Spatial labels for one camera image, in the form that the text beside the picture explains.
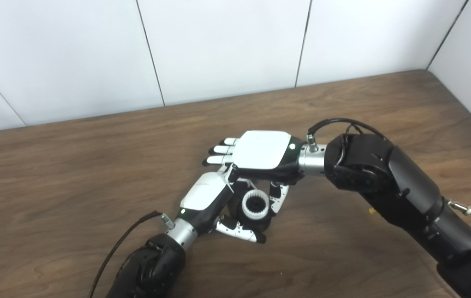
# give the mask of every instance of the wood grain surface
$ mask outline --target wood grain surface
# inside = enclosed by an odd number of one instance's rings
[[[417,70],[0,132],[0,298],[81,298],[122,233],[153,209],[174,216],[206,171],[207,150],[246,130],[304,137],[350,117],[378,128],[471,205],[471,115]],[[326,143],[345,125],[326,127]],[[323,178],[290,189],[265,245],[202,236],[171,294],[203,297],[455,297],[407,234]],[[471,225],[471,218],[465,218]],[[103,274],[104,297],[124,257],[165,230],[135,230]]]

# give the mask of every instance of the robot finger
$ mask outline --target robot finger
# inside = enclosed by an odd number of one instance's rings
[[[234,159],[231,155],[214,155],[203,161],[203,166],[210,166],[212,164],[230,164],[233,163]]]
[[[211,148],[208,153],[209,155],[218,155],[218,154],[224,154],[224,155],[232,155],[234,152],[234,146],[222,146],[218,145],[213,148]]]
[[[226,138],[224,141],[220,141],[219,145],[226,145],[226,146],[235,146],[239,138]]]
[[[273,212],[273,216],[279,212],[281,206],[283,205],[283,201],[287,197],[287,193],[289,192],[288,185],[281,185],[278,183],[271,182],[270,183],[270,209]]]
[[[245,228],[243,225],[241,225],[240,222],[224,215],[220,217],[219,221],[217,221],[215,230],[221,232],[222,234],[250,242],[267,242],[267,236],[264,234]]]
[[[241,183],[246,183],[247,188],[257,189],[256,185],[254,185],[254,183],[250,179],[239,178],[237,179],[237,181]]]
[[[228,166],[226,166],[226,165],[223,164],[223,165],[217,170],[217,173],[224,174],[224,173],[226,173],[226,171],[228,171]]]

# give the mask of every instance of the robot fingertip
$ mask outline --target robot fingertip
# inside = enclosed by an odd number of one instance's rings
[[[267,242],[267,236],[265,234],[261,234],[260,232],[254,232],[256,235],[256,243],[264,244]]]

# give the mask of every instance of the black cable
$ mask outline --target black cable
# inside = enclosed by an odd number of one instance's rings
[[[148,219],[152,219],[153,217],[157,217],[159,215],[162,215],[162,213],[158,212],[158,211],[152,211],[151,213],[149,214],[146,214],[142,217],[140,217],[140,219],[138,219],[138,221],[136,221],[126,232],[125,234],[123,234],[123,236],[118,240],[118,242],[116,242],[116,244],[114,245],[114,247],[112,247],[112,249],[110,250],[110,252],[108,253],[107,257],[105,258],[105,260],[103,261],[103,263],[101,264],[101,267],[99,268],[98,270],[98,273],[96,274],[96,277],[94,279],[94,282],[92,283],[92,287],[90,288],[90,292],[88,293],[88,298],[92,298],[92,296],[94,295],[94,291],[96,290],[96,286],[98,285],[98,281],[99,281],[99,278],[101,277],[101,274],[103,273],[103,270],[105,269],[105,266],[107,266],[107,263],[109,262],[110,258],[112,257],[112,255],[114,254],[114,252],[116,252],[116,249],[118,249],[118,247],[120,247],[121,243],[125,240],[125,238],[127,238],[127,236],[141,223],[147,221]]]
[[[353,127],[359,134],[364,134],[364,132],[356,124],[349,124],[349,126],[345,130],[346,135],[349,135],[349,130],[351,129],[351,127]]]
[[[360,122],[358,120],[348,119],[348,118],[331,118],[331,119],[322,120],[322,121],[318,122],[317,124],[311,126],[311,128],[309,128],[309,130],[307,130],[307,134],[308,135],[314,135],[320,128],[322,128],[324,126],[327,126],[329,124],[339,123],[339,122],[349,123],[349,124],[353,125],[353,127],[355,127],[355,125],[360,126],[362,128],[365,128],[366,130],[369,130],[370,132],[373,132],[377,136],[379,136],[383,139],[386,139],[386,137],[380,131],[376,130],[375,128],[373,128],[373,127],[371,127],[371,126],[369,126],[369,125],[367,125],[363,122]]]

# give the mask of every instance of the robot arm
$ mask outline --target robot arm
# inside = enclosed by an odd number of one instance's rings
[[[329,144],[317,144],[315,132],[336,122],[350,125]],[[351,128],[358,134],[349,134]],[[361,128],[373,134],[364,134]],[[281,134],[281,141],[269,142]],[[358,192],[386,221],[405,230],[438,262],[438,273],[449,286],[461,297],[471,298],[471,227],[449,208],[471,215],[471,207],[446,200],[402,149],[359,121],[321,121],[309,129],[307,143],[281,134],[251,131],[239,139],[226,139],[226,145],[210,150],[210,154],[219,155],[207,158],[204,164],[241,164],[243,178],[267,178],[291,185],[305,175],[324,175],[337,188]]]
[[[186,263],[191,244],[213,230],[229,236],[264,243],[262,234],[279,211],[288,186],[272,185],[270,197],[252,181],[239,177],[235,164],[222,165],[217,172],[203,174],[180,202],[173,222],[162,214],[165,233],[151,237],[122,264],[107,298],[162,298]],[[232,202],[233,217],[222,215]]]

